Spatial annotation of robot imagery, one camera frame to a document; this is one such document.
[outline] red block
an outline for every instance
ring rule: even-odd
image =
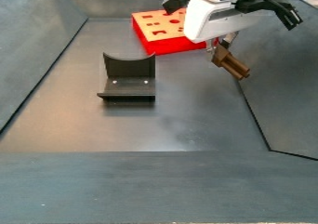
[[[206,43],[193,43],[185,36],[186,9],[172,15],[166,10],[133,13],[133,27],[147,54],[165,55],[206,48]]]

